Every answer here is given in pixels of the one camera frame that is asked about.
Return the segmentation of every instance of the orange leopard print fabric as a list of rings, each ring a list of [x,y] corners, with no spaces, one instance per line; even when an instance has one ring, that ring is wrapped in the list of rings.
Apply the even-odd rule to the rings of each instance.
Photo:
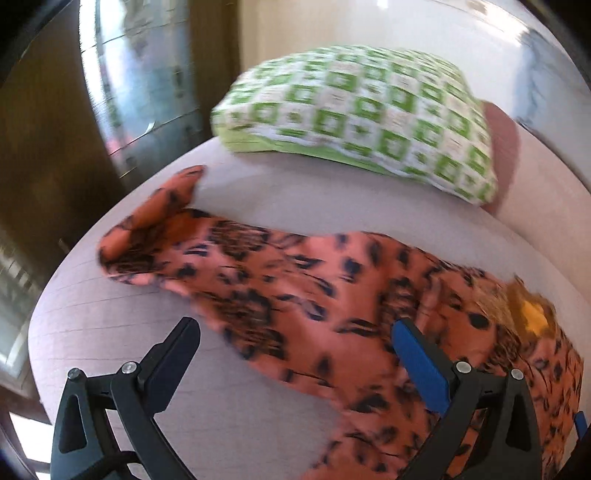
[[[499,280],[385,235],[302,236],[188,208],[203,173],[187,168],[156,190],[104,236],[99,261],[116,281],[190,297],[258,371],[332,402],[342,420],[306,480],[394,479],[437,423],[392,350],[391,327],[401,317],[454,361],[524,372],[544,476],[556,473],[583,372],[560,328],[523,345],[474,301],[476,280]],[[461,472],[481,423],[478,414],[449,476]]]

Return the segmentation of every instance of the pillow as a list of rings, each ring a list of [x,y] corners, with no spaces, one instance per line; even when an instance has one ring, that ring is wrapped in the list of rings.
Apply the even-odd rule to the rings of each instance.
[[[431,54],[317,48],[243,73],[212,111],[232,151],[276,150],[431,184],[479,205],[496,192],[482,105]]]

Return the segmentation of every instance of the green and white checkered pillowcase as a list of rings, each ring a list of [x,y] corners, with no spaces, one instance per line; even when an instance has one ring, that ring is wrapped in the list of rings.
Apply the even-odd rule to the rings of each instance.
[[[318,48],[248,70],[212,112],[231,150],[278,150],[416,179],[470,203],[496,193],[491,138],[460,70],[414,50]]]

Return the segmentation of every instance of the pink pillow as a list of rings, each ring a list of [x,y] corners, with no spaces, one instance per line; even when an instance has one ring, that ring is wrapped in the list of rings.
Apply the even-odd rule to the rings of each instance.
[[[495,199],[482,207],[491,215],[498,212],[519,162],[519,133],[517,124],[494,103],[483,102],[486,123],[492,139],[493,169],[498,181]]]

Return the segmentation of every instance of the metal screw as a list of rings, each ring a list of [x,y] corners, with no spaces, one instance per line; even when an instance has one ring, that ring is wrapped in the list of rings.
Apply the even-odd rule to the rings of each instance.
[[[78,378],[80,375],[82,374],[82,370],[80,370],[79,368],[72,368],[69,372],[68,372],[68,378],[70,380],[75,380],[76,378]]]
[[[121,367],[121,371],[124,374],[132,374],[138,369],[138,364],[135,362],[125,362]]]
[[[469,374],[472,371],[472,367],[468,362],[458,362],[456,363],[456,370],[461,374]]]
[[[523,372],[518,368],[514,368],[511,370],[511,376],[516,380],[523,380]]]

